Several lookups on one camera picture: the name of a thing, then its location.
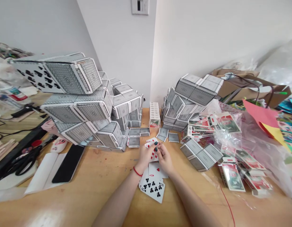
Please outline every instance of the scissors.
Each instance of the scissors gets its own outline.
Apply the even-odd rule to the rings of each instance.
[[[7,168],[7,171],[3,175],[4,177],[7,177],[8,175],[15,172],[16,176],[21,176],[24,173],[26,173],[28,170],[31,169],[35,161],[37,160],[37,157],[39,156],[41,150],[50,142],[55,140],[57,138],[56,135],[50,134],[47,139],[45,139],[39,146],[33,148],[29,153],[27,153],[25,156],[21,158],[16,158],[11,162],[11,165]]]

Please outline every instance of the white wall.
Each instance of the white wall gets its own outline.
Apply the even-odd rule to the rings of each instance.
[[[143,93],[149,107],[156,0],[149,16],[132,15],[131,0],[77,1],[103,71]]]
[[[204,76],[292,38],[292,0],[158,0],[150,101],[186,73]]]
[[[0,42],[35,54],[83,52],[101,69],[76,0],[0,1]]]

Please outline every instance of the red string bracelet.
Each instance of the red string bracelet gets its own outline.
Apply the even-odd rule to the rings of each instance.
[[[138,173],[138,172],[135,170],[135,168],[134,168],[134,167],[133,167],[133,170],[134,170],[134,171],[136,172],[136,174],[137,174],[137,175],[139,175],[140,177],[143,175],[143,174],[142,174],[142,175],[140,175],[140,174],[139,174],[139,173]]]

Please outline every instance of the left hand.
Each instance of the left hand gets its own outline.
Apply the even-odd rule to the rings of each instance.
[[[155,142],[152,146],[149,148],[145,148],[143,145],[140,147],[140,158],[137,164],[135,165],[135,170],[139,173],[142,174],[145,169],[148,167],[148,163],[151,161],[151,155],[155,147],[158,145],[157,142]]]

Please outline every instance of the pink paper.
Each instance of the pink paper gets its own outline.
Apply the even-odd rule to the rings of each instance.
[[[278,117],[277,111],[259,107],[246,100],[243,100],[243,104],[248,113],[255,119],[256,123],[263,131],[267,132],[265,127],[261,123],[264,123],[274,128],[279,128],[278,122],[276,120],[276,118]]]

